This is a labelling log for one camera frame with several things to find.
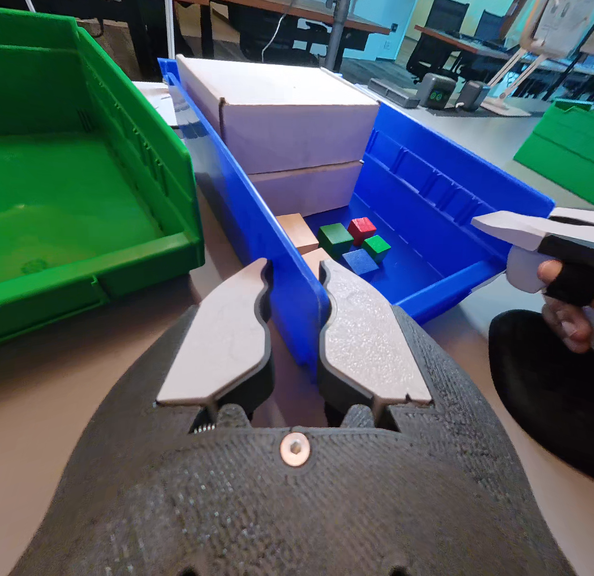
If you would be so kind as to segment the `brown wooden table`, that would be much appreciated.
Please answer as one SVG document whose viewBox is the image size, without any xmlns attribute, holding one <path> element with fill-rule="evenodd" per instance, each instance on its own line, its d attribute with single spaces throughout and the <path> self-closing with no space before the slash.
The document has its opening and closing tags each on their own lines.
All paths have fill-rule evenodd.
<svg viewBox="0 0 594 576">
<path fill-rule="evenodd" d="M 454 50 L 468 52 L 479 57 L 509 60 L 516 52 L 515 50 L 504 50 L 501 46 L 496 47 L 491 44 L 487 45 L 486 42 L 477 38 L 467 37 L 457 32 L 449 33 L 443 30 L 420 26 L 418 24 L 414 25 L 414 29 L 419 31 L 422 35 L 432 37 L 453 46 Z"/>
<path fill-rule="evenodd" d="M 136 6 L 138 0 L 131 0 Z M 200 6 L 200 29 L 201 29 L 201 49 L 204 58 L 214 58 L 214 41 L 212 30 L 212 13 L 211 5 L 213 3 L 220 3 L 224 5 L 239 5 L 242 7 L 256 8 L 268 13 L 276 13 L 280 17 L 292 16 L 295 19 L 303 19 L 319 24 L 324 24 L 332 28 L 333 11 L 327 9 L 325 2 L 316 0 L 173 0 L 178 2 L 193 3 Z M 366 30 L 369 36 L 372 34 L 380 34 L 388 36 L 390 29 L 371 22 L 367 19 L 355 15 L 353 19 L 348 20 L 346 26 L 348 28 L 356 28 Z M 325 45 L 329 44 L 330 33 L 322 35 L 320 32 L 310 29 L 298 29 L 296 33 L 301 36 L 294 36 L 294 39 L 307 42 L 308 44 Z"/>
</svg>

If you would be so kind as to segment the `red wooden cube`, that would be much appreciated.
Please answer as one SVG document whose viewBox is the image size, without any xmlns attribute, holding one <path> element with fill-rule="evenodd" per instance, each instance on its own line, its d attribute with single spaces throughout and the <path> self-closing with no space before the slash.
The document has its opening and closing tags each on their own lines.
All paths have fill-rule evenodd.
<svg viewBox="0 0 594 576">
<path fill-rule="evenodd" d="M 353 238 L 353 246 L 360 247 L 367 238 L 375 235 L 377 228 L 368 217 L 360 217 L 350 221 L 347 231 Z"/>
</svg>

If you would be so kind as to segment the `black office chair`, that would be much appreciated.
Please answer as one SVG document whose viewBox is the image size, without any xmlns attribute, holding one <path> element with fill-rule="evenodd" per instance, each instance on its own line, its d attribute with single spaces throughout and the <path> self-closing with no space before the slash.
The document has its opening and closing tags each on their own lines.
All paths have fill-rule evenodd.
<svg viewBox="0 0 594 576">
<path fill-rule="evenodd" d="M 481 41 L 501 42 L 500 34 L 505 21 L 505 15 L 499 16 L 484 10 L 473 37 Z"/>
<path fill-rule="evenodd" d="M 434 0 L 425 27 L 447 33 L 459 32 L 469 6 L 468 2 Z M 406 64 L 406 70 L 414 77 L 413 83 L 421 82 L 427 73 L 443 74 L 454 49 L 447 42 L 421 34 Z"/>
</svg>

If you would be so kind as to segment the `dented white cardboard box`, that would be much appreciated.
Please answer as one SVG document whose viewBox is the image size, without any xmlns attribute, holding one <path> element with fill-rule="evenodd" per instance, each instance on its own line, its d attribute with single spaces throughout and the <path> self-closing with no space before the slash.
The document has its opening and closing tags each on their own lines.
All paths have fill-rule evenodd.
<svg viewBox="0 0 594 576">
<path fill-rule="evenodd" d="M 246 174 L 363 158 L 380 104 L 323 68 L 176 57 L 181 86 Z"/>
</svg>

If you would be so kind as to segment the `wooden easel with whiteboard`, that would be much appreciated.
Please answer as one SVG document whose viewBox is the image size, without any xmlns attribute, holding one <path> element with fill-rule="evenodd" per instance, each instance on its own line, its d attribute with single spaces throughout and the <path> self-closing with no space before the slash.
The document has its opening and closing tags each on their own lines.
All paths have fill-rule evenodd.
<svg viewBox="0 0 594 576">
<path fill-rule="evenodd" d="M 536 59 L 513 84 L 496 97 L 484 97 L 480 106 L 502 117 L 530 117 L 531 113 L 509 103 L 510 95 L 546 60 L 566 58 L 590 30 L 593 0 L 536 0 L 522 28 L 519 49 L 488 82 L 493 89 L 527 55 Z"/>
</svg>

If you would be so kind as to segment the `grey metal pole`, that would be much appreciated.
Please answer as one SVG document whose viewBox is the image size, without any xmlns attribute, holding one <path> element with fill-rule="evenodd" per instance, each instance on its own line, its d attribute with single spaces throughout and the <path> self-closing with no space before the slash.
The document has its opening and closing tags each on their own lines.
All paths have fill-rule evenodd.
<svg viewBox="0 0 594 576">
<path fill-rule="evenodd" d="M 345 50 L 363 52 L 367 45 L 369 32 L 348 28 L 347 21 L 355 16 L 354 9 L 358 0 L 326 0 L 325 6 L 333 11 L 333 23 L 330 40 L 324 58 L 323 67 L 339 73 Z"/>
</svg>

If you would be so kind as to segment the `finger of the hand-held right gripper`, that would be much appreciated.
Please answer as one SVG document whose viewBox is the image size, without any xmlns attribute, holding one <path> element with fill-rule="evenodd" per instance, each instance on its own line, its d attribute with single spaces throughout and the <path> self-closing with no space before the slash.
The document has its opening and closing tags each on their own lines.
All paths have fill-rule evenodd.
<svg viewBox="0 0 594 576">
<path fill-rule="evenodd" d="M 535 252 L 553 230 L 553 222 L 502 210 L 475 216 L 471 224 L 482 232 L 521 249 Z"/>
<path fill-rule="evenodd" d="M 593 225 L 593 210 L 578 208 L 554 208 L 550 220 L 571 225 Z"/>
</svg>

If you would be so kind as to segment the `grey speaker with green lights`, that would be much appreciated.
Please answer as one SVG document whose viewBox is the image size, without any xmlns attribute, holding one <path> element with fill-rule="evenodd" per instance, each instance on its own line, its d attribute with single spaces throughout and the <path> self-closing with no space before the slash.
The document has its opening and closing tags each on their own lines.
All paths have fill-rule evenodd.
<svg viewBox="0 0 594 576">
<path fill-rule="evenodd" d="M 419 106 L 431 110 L 443 110 L 456 89 L 457 81 L 436 73 L 427 73 L 419 84 L 416 98 Z"/>
</svg>

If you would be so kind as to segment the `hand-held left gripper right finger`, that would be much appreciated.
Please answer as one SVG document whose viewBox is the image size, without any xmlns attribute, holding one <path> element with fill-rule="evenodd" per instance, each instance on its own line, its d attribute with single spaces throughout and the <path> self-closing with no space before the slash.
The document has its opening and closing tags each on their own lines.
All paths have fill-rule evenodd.
<svg viewBox="0 0 594 576">
<path fill-rule="evenodd" d="M 320 263 L 330 313 L 321 328 L 318 389 L 329 422 L 357 404 L 378 423 L 391 405 L 429 407 L 433 394 L 380 291 L 332 259 Z"/>
</svg>

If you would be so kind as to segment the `blue wooden cube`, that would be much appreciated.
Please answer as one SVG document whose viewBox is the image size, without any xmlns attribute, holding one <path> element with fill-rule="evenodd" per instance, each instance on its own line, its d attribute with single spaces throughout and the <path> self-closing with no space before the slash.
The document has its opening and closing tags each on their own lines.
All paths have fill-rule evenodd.
<svg viewBox="0 0 594 576">
<path fill-rule="evenodd" d="M 378 264 L 364 249 L 342 254 L 340 263 L 355 275 L 368 281 L 380 271 Z"/>
</svg>

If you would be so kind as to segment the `natural wooden block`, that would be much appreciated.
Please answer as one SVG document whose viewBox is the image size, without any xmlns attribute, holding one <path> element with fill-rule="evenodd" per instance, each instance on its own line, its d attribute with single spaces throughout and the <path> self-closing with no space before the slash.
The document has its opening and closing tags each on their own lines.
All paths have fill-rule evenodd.
<svg viewBox="0 0 594 576">
<path fill-rule="evenodd" d="M 318 249 L 319 242 L 301 214 L 288 214 L 276 217 L 277 222 L 300 254 Z"/>
<path fill-rule="evenodd" d="M 320 281 L 321 262 L 329 259 L 332 260 L 331 255 L 321 247 L 307 253 L 302 253 L 302 258 L 318 281 Z"/>
</svg>

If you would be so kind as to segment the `black flat device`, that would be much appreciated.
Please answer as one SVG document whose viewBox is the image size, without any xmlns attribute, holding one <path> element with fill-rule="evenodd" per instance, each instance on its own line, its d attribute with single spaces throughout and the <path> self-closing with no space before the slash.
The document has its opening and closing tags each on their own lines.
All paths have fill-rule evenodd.
<svg viewBox="0 0 594 576">
<path fill-rule="evenodd" d="M 416 92 L 411 94 L 403 88 L 395 86 L 394 84 L 377 78 L 372 78 L 368 81 L 367 87 L 370 91 L 376 93 L 378 96 L 390 101 L 393 104 L 399 105 L 404 109 L 415 109 L 420 105 L 420 99 L 416 97 Z"/>
</svg>

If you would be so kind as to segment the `person's right hand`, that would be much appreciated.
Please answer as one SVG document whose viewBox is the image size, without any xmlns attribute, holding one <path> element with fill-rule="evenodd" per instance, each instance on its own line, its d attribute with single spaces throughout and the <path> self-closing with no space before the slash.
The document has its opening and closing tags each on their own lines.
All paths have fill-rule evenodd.
<svg viewBox="0 0 594 576">
<path fill-rule="evenodd" d="M 546 286 L 542 315 L 549 328 L 575 354 L 590 351 L 593 325 L 584 311 L 584 297 L 593 294 L 593 288 L 586 287 L 593 269 L 546 260 L 538 266 L 537 275 Z"/>
</svg>

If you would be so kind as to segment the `dark green wooden cube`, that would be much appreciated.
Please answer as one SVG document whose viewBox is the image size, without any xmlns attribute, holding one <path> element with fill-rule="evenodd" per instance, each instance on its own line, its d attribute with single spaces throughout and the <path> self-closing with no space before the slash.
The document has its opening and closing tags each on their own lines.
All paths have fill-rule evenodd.
<svg viewBox="0 0 594 576">
<path fill-rule="evenodd" d="M 354 238 L 341 223 L 322 225 L 317 232 L 319 248 L 332 259 L 339 260 L 353 246 Z"/>
</svg>

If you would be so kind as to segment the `bright green wooden cube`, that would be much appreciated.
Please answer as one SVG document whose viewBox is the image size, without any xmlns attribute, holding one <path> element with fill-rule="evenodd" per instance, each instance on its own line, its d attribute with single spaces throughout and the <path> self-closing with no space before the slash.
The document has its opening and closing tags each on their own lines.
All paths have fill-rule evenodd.
<svg viewBox="0 0 594 576">
<path fill-rule="evenodd" d="M 379 235 L 364 239 L 361 248 L 369 254 L 377 265 L 382 263 L 391 250 L 390 244 Z"/>
</svg>

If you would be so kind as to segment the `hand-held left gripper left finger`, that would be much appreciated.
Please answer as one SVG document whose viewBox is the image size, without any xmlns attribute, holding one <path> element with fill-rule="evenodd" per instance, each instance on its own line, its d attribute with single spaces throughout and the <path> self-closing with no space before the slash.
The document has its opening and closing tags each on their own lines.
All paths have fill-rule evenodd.
<svg viewBox="0 0 594 576">
<path fill-rule="evenodd" d="M 274 389 L 272 286 L 272 263 L 259 258 L 204 298 L 157 394 L 158 405 L 198 406 L 213 417 L 235 404 L 252 417 Z"/>
</svg>

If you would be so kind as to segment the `green plastic bin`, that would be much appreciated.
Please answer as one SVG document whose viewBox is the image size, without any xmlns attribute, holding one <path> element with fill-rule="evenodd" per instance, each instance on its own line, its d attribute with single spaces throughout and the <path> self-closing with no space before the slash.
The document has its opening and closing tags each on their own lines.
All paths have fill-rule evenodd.
<svg viewBox="0 0 594 576">
<path fill-rule="evenodd" d="M 72 17 L 1 9 L 1 342 L 204 264 L 191 157 Z"/>
<path fill-rule="evenodd" d="M 593 103 L 556 99 L 514 160 L 593 204 Z"/>
</svg>

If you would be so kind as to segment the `dark cloth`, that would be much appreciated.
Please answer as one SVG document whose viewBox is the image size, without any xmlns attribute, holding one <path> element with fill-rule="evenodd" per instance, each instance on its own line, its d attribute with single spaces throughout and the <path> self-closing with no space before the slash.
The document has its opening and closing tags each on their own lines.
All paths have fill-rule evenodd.
<svg viewBox="0 0 594 576">
<path fill-rule="evenodd" d="M 488 333 L 494 387 L 517 424 L 593 476 L 593 350 L 570 351 L 540 313 L 511 310 Z"/>
</svg>

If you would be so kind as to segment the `blue plastic bin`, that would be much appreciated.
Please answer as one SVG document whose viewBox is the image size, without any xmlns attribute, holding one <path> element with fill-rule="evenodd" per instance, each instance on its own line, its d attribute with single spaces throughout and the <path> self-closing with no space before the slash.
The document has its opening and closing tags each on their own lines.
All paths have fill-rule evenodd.
<svg viewBox="0 0 594 576">
<path fill-rule="evenodd" d="M 243 265 L 273 264 L 272 319 L 297 364 L 316 372 L 329 298 L 270 208 L 159 59 L 189 149 L 197 187 Z M 381 104 L 349 203 L 306 217 L 318 230 L 367 216 L 391 246 L 371 285 L 419 324 L 456 306 L 504 271 L 510 245 L 471 225 L 498 210 L 548 217 L 554 201 L 389 104 Z"/>
</svg>

